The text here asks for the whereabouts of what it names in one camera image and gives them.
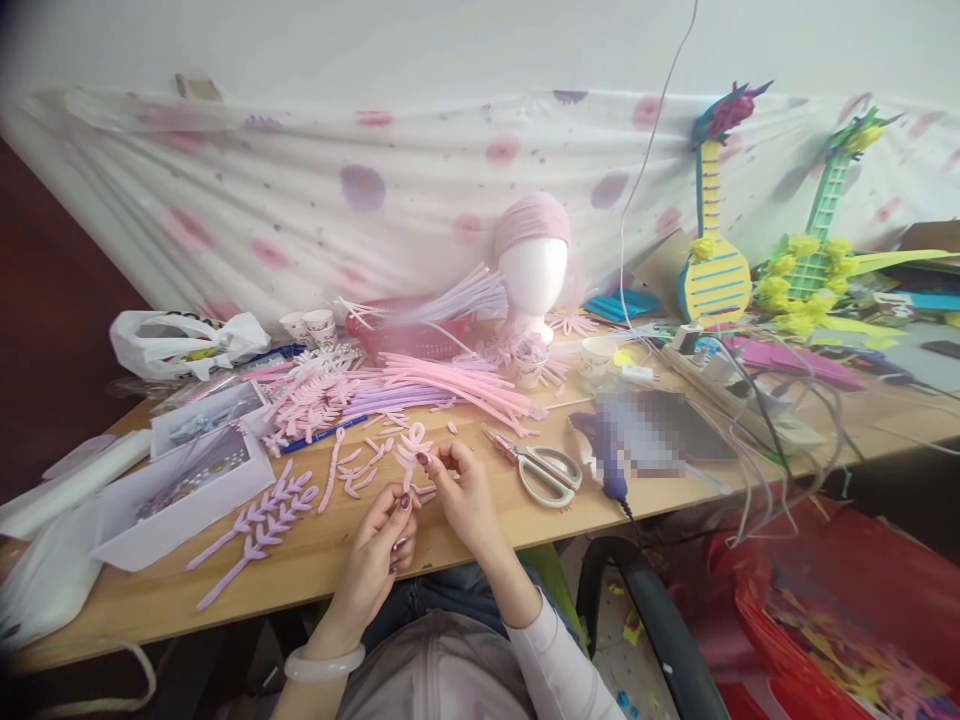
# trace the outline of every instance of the pink headscarf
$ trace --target pink headscarf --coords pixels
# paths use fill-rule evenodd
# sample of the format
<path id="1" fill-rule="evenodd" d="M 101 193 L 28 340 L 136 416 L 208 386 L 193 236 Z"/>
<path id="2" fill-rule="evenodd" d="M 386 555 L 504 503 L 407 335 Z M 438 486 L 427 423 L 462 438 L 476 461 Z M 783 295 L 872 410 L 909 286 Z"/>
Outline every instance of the pink headscarf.
<path id="1" fill-rule="evenodd" d="M 523 240 L 559 238 L 570 244 L 570 218 L 563 205 L 545 192 L 537 192 L 511 205 L 493 233 L 493 260 Z"/>

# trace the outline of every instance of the white wall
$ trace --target white wall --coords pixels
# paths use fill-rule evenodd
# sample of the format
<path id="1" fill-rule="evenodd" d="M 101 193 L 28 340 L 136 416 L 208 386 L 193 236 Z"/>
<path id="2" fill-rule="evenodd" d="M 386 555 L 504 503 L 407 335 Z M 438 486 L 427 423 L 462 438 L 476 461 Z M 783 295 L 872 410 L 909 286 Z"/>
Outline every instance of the white wall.
<path id="1" fill-rule="evenodd" d="M 298 106 L 659 91 L 691 10 L 691 0 L 31 0 L 0 46 L 0 133 L 95 239 L 122 242 L 57 145 L 17 111 L 24 96 L 74 85 L 172 94 L 178 71 L 208 74 L 227 100 Z M 772 78 L 791 95 L 872 91 L 957 108 L 957 28 L 955 0 L 700 0 L 671 92 Z"/>

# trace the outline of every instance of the table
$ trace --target table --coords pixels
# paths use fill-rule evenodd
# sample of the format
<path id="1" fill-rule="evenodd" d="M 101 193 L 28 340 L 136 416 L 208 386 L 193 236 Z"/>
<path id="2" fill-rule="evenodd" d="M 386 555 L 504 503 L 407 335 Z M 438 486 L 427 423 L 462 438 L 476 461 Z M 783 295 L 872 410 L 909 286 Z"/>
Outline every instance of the table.
<path id="1" fill-rule="evenodd" d="M 667 370 L 656 357 L 651 358 L 649 364 L 660 373 L 660 386 L 683 390 L 691 397 L 697 397 L 696 392 Z M 960 403 L 956 400 L 931 397 L 910 388 L 881 385 L 873 379 L 869 379 L 869 382 L 870 391 L 866 393 L 843 394 L 844 425 L 868 459 L 915 447 L 910 440 L 871 428 L 871 423 L 882 424 L 929 443 L 960 436 L 960 416 L 950 416 L 904 402 L 912 399 L 960 411 Z M 538 389 L 531 391 L 531 394 L 547 407 L 586 400 L 587 395 L 575 385 L 574 381 L 569 383 L 558 397 L 554 389 Z M 120 435 L 147 427 L 149 407 L 148 403 L 141 404 L 119 420 L 109 432 Z M 541 437 L 530 438 L 530 441 L 563 447 L 567 416 L 571 412 L 588 409 L 590 405 L 586 402 L 570 404 L 552 410 L 540 423 L 525 421 L 525 425 L 536 427 L 542 433 Z M 408 411 L 408 415 L 411 420 L 424 423 L 426 437 L 430 440 L 448 438 L 450 433 L 446 424 L 448 421 L 454 422 L 460 439 L 487 462 L 504 531 L 516 548 L 560 540 L 625 522 L 617 504 L 607 499 L 599 486 L 587 482 L 574 502 L 564 510 L 549 510 L 536 504 L 523 490 L 516 469 L 499 456 L 482 435 L 481 424 L 490 422 L 490 418 L 472 406 L 459 405 L 441 412 L 412 410 Z M 832 434 L 833 426 L 818 403 L 805 400 L 798 408 L 797 415 L 817 430 Z M 362 461 L 367 453 L 372 452 L 363 443 L 363 438 L 376 438 L 381 429 L 379 424 L 367 430 L 361 430 L 360 426 L 351 428 L 347 431 L 341 454 L 362 446 L 366 448 L 358 458 L 358 461 Z M 289 456 L 294 459 L 294 472 L 313 471 L 314 478 L 319 479 L 321 484 L 321 492 L 326 482 L 332 446 L 333 438 L 329 438 Z M 824 447 L 821 452 L 815 453 L 817 461 L 823 462 L 831 449 Z M 284 456 L 274 461 L 277 476 L 287 459 Z M 841 460 L 853 463 L 856 457 L 846 449 Z M 196 570 L 187 572 L 184 567 L 230 528 L 233 515 L 214 523 L 141 572 L 131 574 L 105 566 L 80 615 L 70 625 L 21 652 L 15 658 L 16 669 L 24 673 L 35 672 L 109 651 L 74 643 L 81 638 L 118 637 L 141 644 L 149 643 L 331 595 L 336 590 L 346 561 L 353 531 L 370 499 L 385 483 L 399 482 L 403 478 L 402 469 L 389 457 L 381 460 L 378 467 L 380 470 L 374 482 L 360 491 L 360 501 L 348 497 L 342 487 L 335 488 L 330 506 L 323 515 L 306 513 L 304 519 L 288 534 L 284 544 L 271 549 L 272 556 L 269 559 L 248 566 L 203 612 L 194 612 L 196 604 L 239 559 L 241 539 L 235 538 Z M 736 463 L 699 464 L 698 467 L 729 484 L 735 492 L 745 487 Z M 791 467 L 798 476 L 812 469 L 809 462 L 802 458 L 796 458 Z M 771 481 L 780 475 L 771 463 L 762 463 L 761 469 Z M 628 502 L 638 519 L 719 497 L 715 490 L 691 475 L 684 478 L 635 478 L 629 482 Z M 421 511 L 419 519 L 414 565 L 405 576 L 472 559 L 446 524 L 439 501 L 428 504 Z"/>

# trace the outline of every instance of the white polka dot fabric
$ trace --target white polka dot fabric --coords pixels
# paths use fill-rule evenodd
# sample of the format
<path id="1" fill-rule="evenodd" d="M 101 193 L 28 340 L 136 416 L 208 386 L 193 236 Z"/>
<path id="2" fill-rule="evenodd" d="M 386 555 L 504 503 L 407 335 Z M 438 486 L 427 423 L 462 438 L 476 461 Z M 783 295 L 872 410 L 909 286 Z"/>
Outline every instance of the white polka dot fabric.
<path id="1" fill-rule="evenodd" d="M 628 262 L 676 228 L 696 235 L 690 132 L 726 91 L 667 98 L 627 214 Z M 954 217 L 956 115 L 869 93 L 768 92 L 721 155 L 722 225 L 751 263 L 804 229 L 827 137 L 873 104 L 904 116 L 853 166 L 832 234 L 880 247 L 909 223 Z M 69 90 L 27 108 L 131 229 L 108 251 L 122 257 L 136 243 L 152 259 L 134 285 L 149 296 L 162 281 L 183 297 L 168 309 L 252 311 L 281 333 L 281 315 L 337 295 L 450 286 L 489 259 L 503 211 L 537 190 L 566 207 L 571 262 L 608 287 L 659 105 L 653 95 L 556 90 L 447 109 L 295 111 Z"/>

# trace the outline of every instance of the floor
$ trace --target floor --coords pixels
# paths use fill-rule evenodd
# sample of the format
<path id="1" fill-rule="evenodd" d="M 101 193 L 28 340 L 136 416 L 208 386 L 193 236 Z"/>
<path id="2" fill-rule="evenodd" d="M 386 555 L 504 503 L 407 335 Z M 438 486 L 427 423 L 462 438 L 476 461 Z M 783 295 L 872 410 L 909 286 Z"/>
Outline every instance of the floor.
<path id="1" fill-rule="evenodd" d="M 580 535 L 560 554 L 563 572 L 571 588 L 577 587 L 580 562 L 589 542 L 588 536 Z M 611 590 L 611 586 L 622 587 L 619 579 L 619 573 L 611 569 L 609 582 L 603 589 L 597 623 L 597 669 L 626 717 L 632 720 L 677 720 L 679 715 L 646 635 L 640 633 L 636 646 L 624 636 L 624 621 L 632 605 L 626 595 L 617 595 Z"/>

